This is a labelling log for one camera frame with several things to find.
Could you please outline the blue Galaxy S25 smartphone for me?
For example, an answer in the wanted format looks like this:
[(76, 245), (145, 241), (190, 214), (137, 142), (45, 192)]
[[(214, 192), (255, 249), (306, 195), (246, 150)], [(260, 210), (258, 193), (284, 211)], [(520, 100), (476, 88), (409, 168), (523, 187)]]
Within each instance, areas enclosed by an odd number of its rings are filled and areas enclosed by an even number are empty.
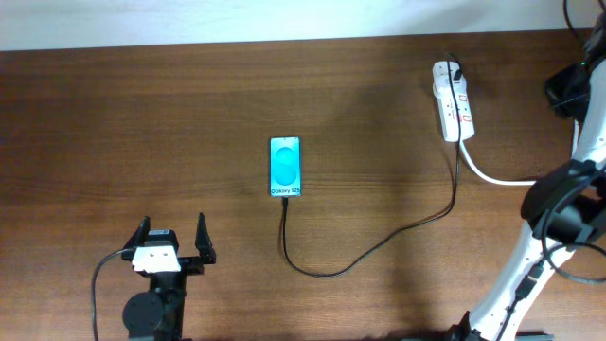
[(297, 197), (302, 192), (300, 138), (270, 139), (269, 190), (272, 197)]

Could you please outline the white power strip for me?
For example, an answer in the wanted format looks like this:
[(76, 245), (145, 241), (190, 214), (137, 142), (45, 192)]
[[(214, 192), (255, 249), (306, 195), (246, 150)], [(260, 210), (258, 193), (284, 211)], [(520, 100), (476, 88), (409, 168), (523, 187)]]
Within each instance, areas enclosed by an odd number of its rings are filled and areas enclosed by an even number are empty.
[[(463, 76), (460, 66), (455, 62), (437, 62), (432, 69), (433, 78), (448, 75), (458, 79)], [(468, 94), (452, 92), (450, 97), (437, 99), (440, 123), (443, 138), (447, 142), (456, 142), (459, 139), (467, 140), (474, 136), (472, 112)]]

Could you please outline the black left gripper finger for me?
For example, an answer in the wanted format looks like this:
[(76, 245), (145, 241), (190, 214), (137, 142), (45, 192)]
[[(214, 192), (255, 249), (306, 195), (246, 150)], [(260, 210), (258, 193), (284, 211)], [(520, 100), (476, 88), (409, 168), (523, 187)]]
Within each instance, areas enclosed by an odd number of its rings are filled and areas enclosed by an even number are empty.
[(199, 252), (199, 257), (202, 259), (203, 264), (216, 263), (216, 251), (209, 237), (205, 221), (205, 215), (203, 212), (200, 212), (198, 217), (195, 247)]
[(123, 246), (124, 252), (121, 254), (123, 260), (132, 260), (134, 258), (136, 249), (144, 245), (150, 230), (151, 218), (145, 216), (131, 238)]

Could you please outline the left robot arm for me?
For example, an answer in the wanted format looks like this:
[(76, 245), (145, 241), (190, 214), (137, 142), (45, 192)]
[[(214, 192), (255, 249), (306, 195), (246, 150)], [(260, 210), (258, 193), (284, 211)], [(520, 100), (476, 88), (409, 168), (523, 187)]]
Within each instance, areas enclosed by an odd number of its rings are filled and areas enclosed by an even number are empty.
[(121, 257), (133, 270), (150, 281), (149, 289), (125, 304), (122, 321), (130, 340), (181, 340), (187, 297), (187, 279), (201, 276), (217, 260), (200, 214), (195, 236), (196, 256), (178, 254), (179, 243), (171, 229), (152, 229), (146, 216), (125, 244)]

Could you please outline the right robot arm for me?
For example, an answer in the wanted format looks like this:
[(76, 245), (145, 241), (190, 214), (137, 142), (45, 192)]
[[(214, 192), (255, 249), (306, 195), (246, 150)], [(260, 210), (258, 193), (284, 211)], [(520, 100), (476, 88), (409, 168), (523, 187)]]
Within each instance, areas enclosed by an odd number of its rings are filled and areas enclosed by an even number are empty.
[(572, 111), (582, 128), (572, 158), (533, 183), (521, 208), (520, 239), (488, 295), (446, 333), (448, 340), (512, 340), (554, 274), (592, 283), (561, 269), (579, 248), (594, 248), (605, 232), (605, 18), (583, 47), (589, 91)]

